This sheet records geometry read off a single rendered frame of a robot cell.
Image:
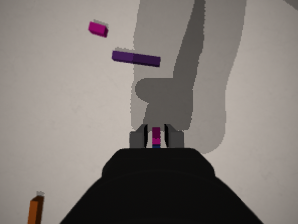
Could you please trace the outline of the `magenta block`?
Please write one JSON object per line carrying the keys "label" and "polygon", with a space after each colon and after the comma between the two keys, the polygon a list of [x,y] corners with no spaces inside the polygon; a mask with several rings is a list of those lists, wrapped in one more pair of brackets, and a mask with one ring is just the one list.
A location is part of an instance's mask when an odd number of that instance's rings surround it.
{"label": "magenta block", "polygon": [[152,127],[152,144],[160,144],[160,127]]}
{"label": "magenta block", "polygon": [[97,23],[94,23],[94,22],[90,21],[88,30],[92,34],[95,34],[95,35],[98,35],[98,36],[101,36],[101,37],[105,37],[105,38],[107,37],[108,29],[104,25],[97,24]]}

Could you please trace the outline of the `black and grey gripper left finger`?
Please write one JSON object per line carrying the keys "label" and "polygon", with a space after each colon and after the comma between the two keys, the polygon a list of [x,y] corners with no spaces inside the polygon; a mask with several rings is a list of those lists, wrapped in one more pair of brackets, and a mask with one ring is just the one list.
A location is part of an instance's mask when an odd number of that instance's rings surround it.
{"label": "black and grey gripper left finger", "polygon": [[137,131],[129,133],[129,148],[146,148],[148,142],[148,125],[142,124]]}

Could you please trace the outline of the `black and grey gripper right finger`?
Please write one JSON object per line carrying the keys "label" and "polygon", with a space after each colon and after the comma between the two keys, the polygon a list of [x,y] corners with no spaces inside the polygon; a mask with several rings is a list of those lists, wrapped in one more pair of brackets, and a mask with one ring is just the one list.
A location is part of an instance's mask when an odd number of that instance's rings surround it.
{"label": "black and grey gripper right finger", "polygon": [[184,148],[184,132],[177,131],[171,124],[164,124],[167,148]]}

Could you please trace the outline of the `orange-brown rectangular block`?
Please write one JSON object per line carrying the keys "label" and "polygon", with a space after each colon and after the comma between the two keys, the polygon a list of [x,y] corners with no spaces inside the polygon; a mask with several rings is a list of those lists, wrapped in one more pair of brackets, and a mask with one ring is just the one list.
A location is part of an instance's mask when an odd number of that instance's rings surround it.
{"label": "orange-brown rectangular block", "polygon": [[36,196],[30,201],[28,223],[41,224],[44,197]]}

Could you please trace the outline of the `purple rod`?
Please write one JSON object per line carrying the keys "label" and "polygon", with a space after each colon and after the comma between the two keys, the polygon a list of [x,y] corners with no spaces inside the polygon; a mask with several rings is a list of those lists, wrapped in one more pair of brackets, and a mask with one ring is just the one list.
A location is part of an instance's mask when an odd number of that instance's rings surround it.
{"label": "purple rod", "polygon": [[128,53],[128,52],[121,52],[121,51],[114,51],[114,50],[112,52],[113,61],[145,65],[145,66],[159,67],[160,58],[161,57],[158,57],[158,56],[150,56],[150,55]]}

